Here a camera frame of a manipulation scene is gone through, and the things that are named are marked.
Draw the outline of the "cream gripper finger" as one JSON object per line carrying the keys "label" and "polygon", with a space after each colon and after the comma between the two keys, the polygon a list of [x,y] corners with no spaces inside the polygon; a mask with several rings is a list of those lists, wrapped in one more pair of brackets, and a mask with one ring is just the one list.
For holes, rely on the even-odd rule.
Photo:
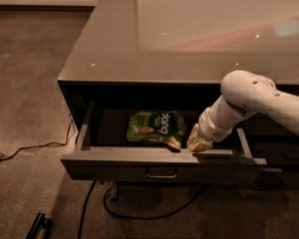
{"label": "cream gripper finger", "polygon": [[212,142],[205,139],[200,134],[200,129],[196,123],[188,137],[187,149],[192,152],[204,152],[212,148]]}

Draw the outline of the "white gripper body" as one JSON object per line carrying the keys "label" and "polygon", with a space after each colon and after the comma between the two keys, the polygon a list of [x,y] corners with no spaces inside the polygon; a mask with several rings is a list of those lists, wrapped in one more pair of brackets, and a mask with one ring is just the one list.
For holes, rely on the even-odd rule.
{"label": "white gripper body", "polygon": [[224,141],[231,133],[232,129],[224,129],[213,122],[209,112],[211,108],[207,108],[198,119],[198,135],[205,140],[213,142]]}

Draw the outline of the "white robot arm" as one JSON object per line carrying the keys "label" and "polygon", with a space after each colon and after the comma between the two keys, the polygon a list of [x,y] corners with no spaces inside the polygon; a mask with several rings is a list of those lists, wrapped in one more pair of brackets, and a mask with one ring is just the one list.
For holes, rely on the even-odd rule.
{"label": "white robot arm", "polygon": [[299,135],[299,96],[279,91],[269,78],[247,71],[228,73],[220,84],[220,97],[198,118],[187,149],[203,152],[224,141],[233,128],[257,113],[264,114]]}

